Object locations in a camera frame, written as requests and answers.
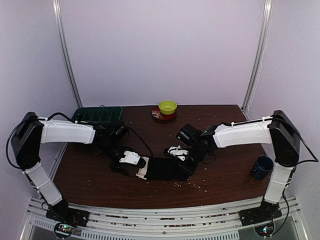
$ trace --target wooden table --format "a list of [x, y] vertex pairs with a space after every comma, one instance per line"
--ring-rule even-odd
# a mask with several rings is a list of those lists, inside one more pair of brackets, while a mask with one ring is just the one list
[[[168, 122], [153, 119], [152, 109], [124, 107], [123, 120], [145, 139], [155, 157], [163, 157], [164, 148], [182, 144], [175, 136], [186, 123], [204, 130], [211, 124], [246, 120], [237, 105], [179, 106], [177, 117]], [[148, 154], [133, 134], [125, 145]], [[269, 179], [259, 181], [250, 176], [257, 157], [265, 155], [260, 144], [231, 146], [215, 153], [217, 159], [209, 165], [200, 163], [186, 182], [146, 181], [112, 172], [105, 154], [94, 155], [92, 146], [73, 143], [65, 151], [54, 183], [70, 203], [128, 209], [212, 205], [264, 195]]]

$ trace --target cup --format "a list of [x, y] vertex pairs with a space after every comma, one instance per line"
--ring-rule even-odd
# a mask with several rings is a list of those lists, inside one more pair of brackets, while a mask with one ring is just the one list
[[268, 156], [260, 156], [251, 169], [251, 175], [257, 180], [263, 180], [274, 169], [274, 161]]

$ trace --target plastic basket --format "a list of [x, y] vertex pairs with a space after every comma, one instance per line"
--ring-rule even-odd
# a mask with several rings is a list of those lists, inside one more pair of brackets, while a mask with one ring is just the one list
[[72, 120], [108, 124], [115, 119], [122, 120], [122, 111], [120, 106], [80, 107], [74, 112]]

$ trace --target yellow bowl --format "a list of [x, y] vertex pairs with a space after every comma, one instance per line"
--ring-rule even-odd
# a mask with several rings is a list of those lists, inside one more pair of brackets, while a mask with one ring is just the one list
[[160, 112], [164, 115], [171, 115], [173, 114], [177, 109], [177, 103], [174, 101], [162, 101], [159, 103], [159, 109]]

